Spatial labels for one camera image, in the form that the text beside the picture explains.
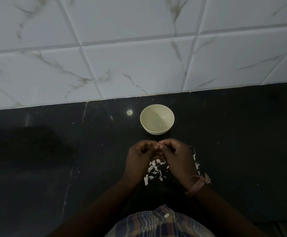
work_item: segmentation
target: right hand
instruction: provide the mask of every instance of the right hand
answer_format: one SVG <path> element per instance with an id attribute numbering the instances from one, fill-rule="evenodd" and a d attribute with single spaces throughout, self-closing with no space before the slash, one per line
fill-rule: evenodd
<path id="1" fill-rule="evenodd" d="M 190 147 L 176 139 L 159 141 L 159 145 L 167 159 L 171 173 L 181 185 L 190 190 L 199 179 L 198 177 L 191 177 L 198 175 L 198 172 Z"/>

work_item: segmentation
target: black granite surface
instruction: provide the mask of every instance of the black granite surface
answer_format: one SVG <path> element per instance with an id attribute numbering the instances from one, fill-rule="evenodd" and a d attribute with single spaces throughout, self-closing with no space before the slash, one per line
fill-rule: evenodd
<path id="1" fill-rule="evenodd" d="M 175 115 L 164 135 L 140 124 L 152 104 Z M 131 145 L 170 137 L 249 220 L 287 221 L 285 83 L 0 110 L 0 236 L 44 236 L 118 180 Z"/>

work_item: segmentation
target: finger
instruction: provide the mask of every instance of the finger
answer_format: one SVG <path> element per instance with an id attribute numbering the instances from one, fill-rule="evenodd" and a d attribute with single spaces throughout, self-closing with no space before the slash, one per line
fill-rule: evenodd
<path id="1" fill-rule="evenodd" d="M 138 149 L 139 151 L 142 151 L 145 147 L 147 146 L 154 146 L 156 145 L 157 142 L 156 141 L 151 141 L 151 140 L 142 140 L 142 141 L 139 141 L 138 143 L 136 143 L 134 145 L 134 147 L 136 149 Z"/>
<path id="2" fill-rule="evenodd" d="M 157 149 L 159 149 L 158 145 L 151 147 L 146 153 L 143 154 L 143 157 L 151 159 L 155 155 Z"/>
<path id="3" fill-rule="evenodd" d="M 167 145 L 160 144 L 160 148 L 161 148 L 162 152 L 164 153 L 165 158 L 167 160 L 175 158 L 175 154 L 173 154 L 173 152 L 169 149 L 169 147 Z"/>
<path id="4" fill-rule="evenodd" d="M 179 149 L 182 146 L 182 142 L 178 141 L 176 139 L 165 139 L 165 140 L 161 140 L 159 141 L 159 144 L 164 144 L 164 145 L 168 145 L 168 146 L 172 146 L 174 149 Z"/>

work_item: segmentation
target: white bowl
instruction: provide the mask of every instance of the white bowl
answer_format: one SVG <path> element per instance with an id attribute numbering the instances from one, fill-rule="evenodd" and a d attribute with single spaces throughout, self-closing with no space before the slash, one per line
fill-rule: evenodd
<path id="1" fill-rule="evenodd" d="M 150 134 L 162 135 L 173 126 L 174 114 L 165 105 L 150 105 L 141 112 L 140 122 Z"/>

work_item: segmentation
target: person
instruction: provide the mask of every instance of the person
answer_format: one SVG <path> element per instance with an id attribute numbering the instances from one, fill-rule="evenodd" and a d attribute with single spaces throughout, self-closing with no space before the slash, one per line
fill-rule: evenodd
<path id="1" fill-rule="evenodd" d="M 165 158 L 170 172 L 176 179 L 174 182 L 187 191 L 190 197 L 185 195 L 186 198 L 197 203 L 210 218 L 210 226 L 213 226 L 215 235 L 200 223 L 201 220 L 198 222 L 174 212 L 166 205 L 161 205 L 155 210 L 134 212 L 116 223 L 139 183 L 144 186 L 142 181 L 150 161 L 160 156 Z M 175 139 L 159 142 L 140 141 L 129 149 L 122 178 L 89 208 L 61 224 L 48 237 L 266 236 L 204 183 L 204 178 L 198 176 L 191 149 L 185 143 Z"/>

